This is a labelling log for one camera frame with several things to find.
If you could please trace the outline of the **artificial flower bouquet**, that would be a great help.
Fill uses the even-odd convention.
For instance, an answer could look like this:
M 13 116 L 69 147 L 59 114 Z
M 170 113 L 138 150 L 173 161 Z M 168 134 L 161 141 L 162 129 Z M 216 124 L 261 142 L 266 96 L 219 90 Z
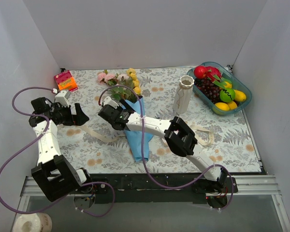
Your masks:
M 133 68 L 127 69 L 125 73 L 116 74 L 104 70 L 98 73 L 97 79 L 100 83 L 105 83 L 110 87 L 115 86 L 109 91 L 111 97 L 116 101 L 123 99 L 135 103 L 137 98 L 131 89 L 139 97 L 141 95 L 140 81 L 137 77 L 136 70 Z

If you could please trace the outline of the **cream ribbon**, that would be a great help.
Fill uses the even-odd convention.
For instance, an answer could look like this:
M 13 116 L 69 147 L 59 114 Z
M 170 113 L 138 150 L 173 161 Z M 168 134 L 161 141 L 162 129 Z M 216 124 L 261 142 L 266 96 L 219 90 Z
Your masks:
M 118 140 L 120 137 L 125 136 L 125 134 L 117 134 L 114 135 L 113 137 L 105 137 L 97 132 L 95 132 L 94 130 L 88 128 L 87 126 L 83 125 L 79 127 L 81 130 L 83 130 L 84 132 L 88 133 L 90 136 L 97 138 L 98 140 L 104 142 L 104 143 L 112 143 L 115 142 L 116 140 Z M 208 140 L 205 141 L 203 140 L 200 136 L 198 136 L 197 134 L 195 135 L 195 138 L 198 140 L 198 143 L 201 144 L 202 146 L 210 146 L 211 144 L 214 143 L 214 133 L 208 129 L 205 129 L 203 127 L 197 126 L 195 124 L 191 124 L 190 128 L 193 129 L 194 131 L 203 131 L 203 132 L 207 132 L 208 133 Z

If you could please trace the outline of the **blue wrapping paper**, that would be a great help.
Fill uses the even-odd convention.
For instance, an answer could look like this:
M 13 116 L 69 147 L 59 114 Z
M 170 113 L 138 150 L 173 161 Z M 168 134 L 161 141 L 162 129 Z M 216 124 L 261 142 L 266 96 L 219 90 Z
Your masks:
M 142 96 L 139 96 L 142 104 L 142 111 L 143 115 L 145 115 L 145 108 L 144 108 L 144 100 Z M 135 103 L 132 103 L 129 100 L 126 100 L 126 102 L 130 105 L 130 107 L 137 112 L 138 114 L 141 113 L 141 108 L 140 104 L 138 101 Z M 142 161 L 142 152 L 141 152 L 141 145 L 142 145 L 142 132 L 141 131 L 129 131 L 129 130 L 124 130 L 124 133 L 127 137 L 128 144 L 130 146 L 130 149 L 132 151 L 133 158 L 135 162 L 140 162 Z M 149 158 L 149 142 L 153 138 L 153 135 L 150 133 L 145 132 L 144 134 L 144 144 L 143 144 L 143 153 L 144 153 L 144 159 L 148 161 Z

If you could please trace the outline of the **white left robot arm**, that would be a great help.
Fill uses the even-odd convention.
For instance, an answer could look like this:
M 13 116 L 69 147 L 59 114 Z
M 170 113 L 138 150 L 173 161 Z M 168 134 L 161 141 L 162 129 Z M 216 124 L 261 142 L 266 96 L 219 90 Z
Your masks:
M 31 105 L 34 115 L 30 117 L 29 124 L 39 138 L 37 166 L 31 169 L 33 179 L 51 202 L 77 189 L 89 193 L 93 189 L 89 173 L 84 168 L 73 168 L 61 154 L 57 139 L 58 125 L 82 126 L 89 117 L 79 103 L 74 104 L 76 114 L 72 114 L 68 98 L 61 93 L 51 104 L 41 97 L 32 100 Z

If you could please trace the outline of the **white ribbed ceramic vase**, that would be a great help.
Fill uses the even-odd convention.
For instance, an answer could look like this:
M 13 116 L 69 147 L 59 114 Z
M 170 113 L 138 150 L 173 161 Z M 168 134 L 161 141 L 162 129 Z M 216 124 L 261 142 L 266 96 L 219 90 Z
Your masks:
M 194 79 L 191 76 L 184 75 L 180 78 L 173 103 L 173 110 L 177 114 L 182 114 L 187 111 L 193 93 L 193 85 Z

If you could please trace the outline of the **orange pink snack box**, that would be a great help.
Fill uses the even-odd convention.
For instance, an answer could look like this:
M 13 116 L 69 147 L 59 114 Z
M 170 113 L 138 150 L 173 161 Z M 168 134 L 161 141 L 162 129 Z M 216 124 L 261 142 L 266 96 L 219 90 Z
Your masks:
M 55 75 L 54 80 L 59 90 L 68 90 L 70 92 L 78 90 L 77 83 L 69 70 Z

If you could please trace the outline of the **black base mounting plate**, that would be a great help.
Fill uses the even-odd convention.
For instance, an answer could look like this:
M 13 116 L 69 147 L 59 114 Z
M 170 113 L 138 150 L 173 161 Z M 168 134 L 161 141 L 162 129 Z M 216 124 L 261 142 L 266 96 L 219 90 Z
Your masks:
M 227 177 L 223 186 L 200 177 L 199 173 L 152 174 L 91 174 L 94 186 L 74 190 L 74 196 L 91 196 L 96 204 L 105 203 L 194 203 L 212 207 L 225 206 L 227 195 L 237 193 L 234 177 Z M 171 187 L 184 185 L 197 177 L 200 179 L 182 189 Z

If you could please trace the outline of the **red apple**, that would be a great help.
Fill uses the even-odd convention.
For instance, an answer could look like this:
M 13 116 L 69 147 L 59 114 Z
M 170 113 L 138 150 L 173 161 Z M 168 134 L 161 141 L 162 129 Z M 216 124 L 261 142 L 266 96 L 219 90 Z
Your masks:
M 206 78 L 207 68 L 205 66 L 197 66 L 193 73 L 197 79 L 204 79 Z

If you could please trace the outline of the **dark purple grape bunch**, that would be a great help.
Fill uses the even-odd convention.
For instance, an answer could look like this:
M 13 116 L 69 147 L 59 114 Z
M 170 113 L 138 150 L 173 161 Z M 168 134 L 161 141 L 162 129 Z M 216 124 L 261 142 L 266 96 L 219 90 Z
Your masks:
M 220 88 L 211 81 L 196 78 L 194 84 L 212 103 L 220 102 Z

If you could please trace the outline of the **pink dragon fruit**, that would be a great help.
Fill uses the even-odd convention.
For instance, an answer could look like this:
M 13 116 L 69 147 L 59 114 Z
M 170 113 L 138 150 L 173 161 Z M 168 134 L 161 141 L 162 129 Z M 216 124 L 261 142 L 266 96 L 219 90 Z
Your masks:
M 211 82 L 214 82 L 214 81 L 220 82 L 220 80 L 221 80 L 221 73 L 220 73 L 219 69 L 217 69 L 216 67 L 206 66 L 205 76 Z

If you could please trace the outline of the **yellow lemon front left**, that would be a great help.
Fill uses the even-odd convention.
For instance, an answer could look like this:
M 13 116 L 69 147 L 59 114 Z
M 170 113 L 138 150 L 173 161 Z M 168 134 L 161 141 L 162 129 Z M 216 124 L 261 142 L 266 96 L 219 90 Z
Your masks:
M 222 111 L 229 111 L 230 107 L 228 106 L 228 104 L 224 103 L 224 102 L 217 102 L 215 104 L 215 107 L 218 108 L 219 110 Z

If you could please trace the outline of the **yellow lemon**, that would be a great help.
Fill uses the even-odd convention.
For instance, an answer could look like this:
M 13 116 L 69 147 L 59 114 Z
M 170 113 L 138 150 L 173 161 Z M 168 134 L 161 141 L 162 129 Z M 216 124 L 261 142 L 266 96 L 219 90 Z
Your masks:
M 234 110 L 237 108 L 237 104 L 234 101 L 227 103 L 227 105 L 228 105 L 230 110 Z
M 223 83 L 223 85 L 224 85 L 225 88 L 232 88 L 232 83 L 230 83 L 230 82 L 225 81 Z
M 246 99 L 247 99 L 247 96 L 244 92 L 241 92 L 239 90 L 234 90 L 235 92 L 235 97 L 234 97 L 234 100 L 236 102 L 244 102 Z
M 228 104 L 224 103 L 224 102 L 217 102 L 215 104 L 215 107 L 218 108 L 219 110 L 222 111 L 229 111 L 230 107 L 228 106 Z

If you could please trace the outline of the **yellow lemon back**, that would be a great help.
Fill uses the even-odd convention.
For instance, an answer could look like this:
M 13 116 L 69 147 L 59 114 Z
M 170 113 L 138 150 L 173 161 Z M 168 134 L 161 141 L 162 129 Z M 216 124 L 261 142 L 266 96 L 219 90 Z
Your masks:
M 225 81 L 223 83 L 223 85 L 224 85 L 225 88 L 232 88 L 232 83 L 230 83 L 230 82 Z

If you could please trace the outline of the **white tape roll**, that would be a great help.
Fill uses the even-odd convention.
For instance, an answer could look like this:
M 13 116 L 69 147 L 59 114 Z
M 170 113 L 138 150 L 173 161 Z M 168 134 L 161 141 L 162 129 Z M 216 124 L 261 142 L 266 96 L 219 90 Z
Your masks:
M 46 213 L 20 215 L 14 222 L 13 232 L 51 232 L 52 219 Z

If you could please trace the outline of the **yellow lemon front right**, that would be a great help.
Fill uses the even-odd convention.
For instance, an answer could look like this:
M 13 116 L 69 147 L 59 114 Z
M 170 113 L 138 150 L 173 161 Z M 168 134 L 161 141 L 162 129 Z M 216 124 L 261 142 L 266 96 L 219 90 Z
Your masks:
M 234 101 L 227 103 L 227 105 L 228 105 L 230 110 L 234 110 L 237 108 L 237 104 Z

